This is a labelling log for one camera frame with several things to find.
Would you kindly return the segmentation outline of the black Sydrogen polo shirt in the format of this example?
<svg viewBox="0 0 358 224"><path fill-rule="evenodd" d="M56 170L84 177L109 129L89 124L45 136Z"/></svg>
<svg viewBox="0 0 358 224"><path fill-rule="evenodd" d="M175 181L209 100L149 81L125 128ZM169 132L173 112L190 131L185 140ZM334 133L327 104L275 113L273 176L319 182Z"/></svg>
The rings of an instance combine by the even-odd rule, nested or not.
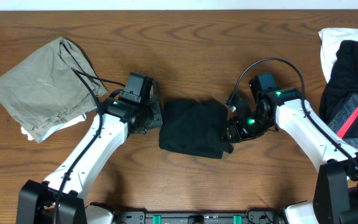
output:
<svg viewBox="0 0 358 224"><path fill-rule="evenodd" d="M221 159L234 147L225 139L227 109L215 99L165 103L159 147L191 156Z"/></svg>

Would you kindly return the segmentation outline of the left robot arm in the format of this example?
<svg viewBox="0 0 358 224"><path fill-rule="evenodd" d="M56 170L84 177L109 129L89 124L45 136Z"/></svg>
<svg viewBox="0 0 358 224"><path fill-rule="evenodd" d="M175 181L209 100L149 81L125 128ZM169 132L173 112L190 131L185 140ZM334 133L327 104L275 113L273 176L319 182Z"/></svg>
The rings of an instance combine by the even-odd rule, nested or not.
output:
<svg viewBox="0 0 358 224"><path fill-rule="evenodd" d="M85 200L113 152L131 133L161 127L158 100L146 104L107 98L80 143L43 182L28 180L19 192L17 223L114 223L115 213Z"/></svg>

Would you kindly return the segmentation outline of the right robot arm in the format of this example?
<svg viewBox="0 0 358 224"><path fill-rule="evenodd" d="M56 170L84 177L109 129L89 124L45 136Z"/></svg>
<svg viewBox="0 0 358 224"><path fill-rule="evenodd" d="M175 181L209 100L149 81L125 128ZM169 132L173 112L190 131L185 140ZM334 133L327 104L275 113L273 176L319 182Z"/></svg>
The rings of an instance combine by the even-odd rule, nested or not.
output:
<svg viewBox="0 0 358 224"><path fill-rule="evenodd" d="M237 116L228 121L231 143L261 137L271 127L287 132L309 157L318 172L314 197L267 217L267 223L358 223L358 148L342 135L358 115L358 95L340 128L324 123L297 89L254 90L257 104L251 112L237 92L226 101Z"/></svg>

